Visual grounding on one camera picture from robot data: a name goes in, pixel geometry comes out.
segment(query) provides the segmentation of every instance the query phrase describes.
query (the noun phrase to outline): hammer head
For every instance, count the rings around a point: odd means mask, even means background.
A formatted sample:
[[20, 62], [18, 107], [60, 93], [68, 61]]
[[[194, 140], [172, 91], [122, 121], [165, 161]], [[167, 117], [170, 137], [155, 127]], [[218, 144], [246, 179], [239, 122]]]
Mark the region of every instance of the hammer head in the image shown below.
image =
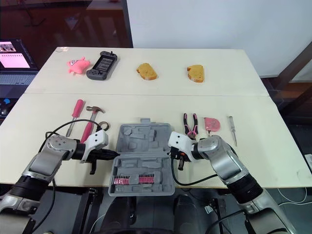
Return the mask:
[[86, 107], [86, 110], [87, 110], [87, 111], [92, 111], [92, 112], [94, 112], [94, 113], [99, 112], [99, 111], [101, 111], [102, 113], [104, 113], [104, 111], [103, 111], [101, 108], [97, 107], [97, 106], [87, 106], [87, 107]]

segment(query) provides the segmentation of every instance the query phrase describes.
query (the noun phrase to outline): screwdriver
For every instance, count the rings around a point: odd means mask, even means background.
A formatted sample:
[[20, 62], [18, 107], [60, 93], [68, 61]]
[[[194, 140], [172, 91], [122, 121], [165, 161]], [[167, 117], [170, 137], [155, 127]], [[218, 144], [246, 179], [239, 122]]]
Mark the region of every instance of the screwdriver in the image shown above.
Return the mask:
[[230, 121], [230, 126], [231, 126], [231, 132], [233, 133], [233, 136], [234, 136], [235, 146], [237, 147], [237, 141], [236, 141], [236, 135], [235, 135], [235, 126], [234, 126], [234, 121], [233, 121], [232, 116], [229, 116], [229, 121]]
[[[73, 120], [76, 120], [80, 116], [80, 113], [82, 112], [83, 106], [84, 106], [84, 101], [81, 99], [77, 100], [76, 106], [75, 106], [74, 111], [72, 113]], [[74, 124], [75, 124], [75, 122], [70, 124], [70, 126], [67, 130], [67, 133], [66, 133], [66, 137], [69, 137], [70, 134], [72, 133]]]

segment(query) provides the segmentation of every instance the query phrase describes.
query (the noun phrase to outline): gray robot arm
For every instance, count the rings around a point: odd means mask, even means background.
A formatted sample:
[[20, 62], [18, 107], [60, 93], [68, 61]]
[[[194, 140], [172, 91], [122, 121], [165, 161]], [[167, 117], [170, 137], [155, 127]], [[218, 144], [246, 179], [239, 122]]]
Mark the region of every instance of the gray robot arm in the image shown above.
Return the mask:
[[183, 162], [195, 162], [199, 159], [210, 161], [216, 174], [244, 210], [248, 221], [246, 227], [250, 233], [296, 233], [274, 199], [261, 188], [221, 137], [215, 135], [196, 142], [185, 135], [172, 132], [168, 145], [171, 147], [171, 157]]
[[52, 136], [43, 149], [30, 161], [12, 190], [0, 198], [0, 234], [27, 234], [32, 232], [34, 214], [49, 183], [59, 170], [63, 160], [77, 159], [91, 162], [91, 174], [96, 160], [110, 160], [116, 152], [102, 149], [108, 145], [104, 130], [90, 135], [82, 144], [65, 136]]

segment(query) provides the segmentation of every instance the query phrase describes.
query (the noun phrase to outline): red screwdriver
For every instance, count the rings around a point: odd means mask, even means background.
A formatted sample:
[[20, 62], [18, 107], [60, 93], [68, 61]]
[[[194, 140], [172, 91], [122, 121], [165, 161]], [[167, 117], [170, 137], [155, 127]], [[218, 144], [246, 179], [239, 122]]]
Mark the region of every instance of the red screwdriver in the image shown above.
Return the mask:
[[[72, 113], [73, 120], [76, 120], [80, 116], [80, 113], [82, 112], [83, 106], [84, 106], [84, 101], [81, 99], [77, 100], [76, 106], [75, 106], [74, 111]], [[66, 133], [66, 137], [69, 137], [70, 134], [72, 133], [74, 124], [75, 124], [75, 122], [70, 124], [70, 126], [67, 130], [67, 133]]]

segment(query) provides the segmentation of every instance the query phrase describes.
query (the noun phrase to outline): pink tape measure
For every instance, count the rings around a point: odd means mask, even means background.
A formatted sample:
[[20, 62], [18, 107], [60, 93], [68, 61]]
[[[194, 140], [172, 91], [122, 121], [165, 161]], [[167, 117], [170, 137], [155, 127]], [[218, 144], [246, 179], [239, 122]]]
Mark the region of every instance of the pink tape measure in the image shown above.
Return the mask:
[[216, 118], [204, 118], [205, 128], [208, 132], [217, 132], [220, 130], [220, 122]]

